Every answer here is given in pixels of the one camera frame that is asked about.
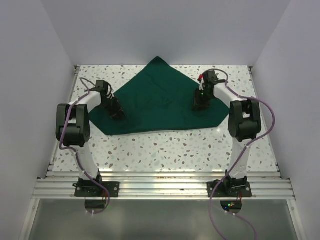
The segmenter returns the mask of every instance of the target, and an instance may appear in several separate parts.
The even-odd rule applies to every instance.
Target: spotted pattern
[[[117,91],[144,65],[83,65],[80,68],[72,100],[82,96],[85,87],[80,77],[93,82],[108,81]],[[207,69],[219,68],[229,74],[229,86],[239,94],[255,96],[247,66],[174,65],[175,69],[194,81]],[[232,153],[232,138],[228,133],[228,117],[219,127],[148,132],[121,136],[106,136],[91,122],[90,147],[100,169],[114,172],[224,171]],[[73,155],[57,150],[53,171],[77,171]],[[254,143],[248,160],[248,171],[276,172],[276,162],[268,138]]]

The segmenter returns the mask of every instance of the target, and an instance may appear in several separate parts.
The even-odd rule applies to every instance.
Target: black mounting plate
[[[120,182],[118,181],[103,181],[100,183],[102,186],[104,186],[109,194],[110,198],[117,198],[119,195],[119,189],[120,189]],[[81,189],[78,190],[78,188],[75,188],[74,196],[75,197],[84,197],[84,198],[94,198],[94,197],[102,197],[103,191],[101,191],[101,188],[99,186],[96,186],[97,191],[81,191]]]
[[[208,197],[210,198],[212,191],[218,184],[219,180],[209,181],[206,183],[206,190],[208,192]],[[238,189],[226,191],[223,182],[218,186],[217,190],[213,194],[213,198],[237,198],[239,194],[242,193],[242,198],[251,198],[251,186],[247,181],[245,187],[239,187]]]

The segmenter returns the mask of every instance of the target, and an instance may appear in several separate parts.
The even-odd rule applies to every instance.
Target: gray partition
[[[84,200],[40,201],[31,240],[220,240],[203,200],[111,200],[95,216]],[[213,202],[213,216],[230,240],[254,239],[250,226]],[[259,240],[296,240],[286,200],[243,201],[240,214],[253,223]]]

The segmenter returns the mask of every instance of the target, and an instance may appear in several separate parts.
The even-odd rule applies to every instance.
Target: dark green fabric
[[[199,84],[156,57],[114,93],[127,115],[126,120],[112,120],[105,109],[98,107],[89,117],[106,135],[219,126],[229,113],[228,107],[214,99],[209,109],[192,111],[194,91],[198,87]]]

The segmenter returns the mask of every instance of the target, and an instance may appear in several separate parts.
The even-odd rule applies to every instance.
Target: speckled white tabletop
[[[72,101],[84,94],[80,77],[88,80],[106,80],[117,91],[144,65],[91,65],[81,66],[72,95]],[[173,65],[181,73],[197,81],[199,74],[212,67],[229,74],[229,86],[244,96],[255,97],[255,91],[247,66]],[[92,156],[100,169],[114,172],[219,172],[229,165],[232,138],[228,132],[228,117],[219,127],[149,132],[121,136],[106,136],[90,122],[89,141]],[[268,138],[251,147],[248,171],[277,172]],[[53,171],[77,171],[75,160],[68,150],[57,150]]]

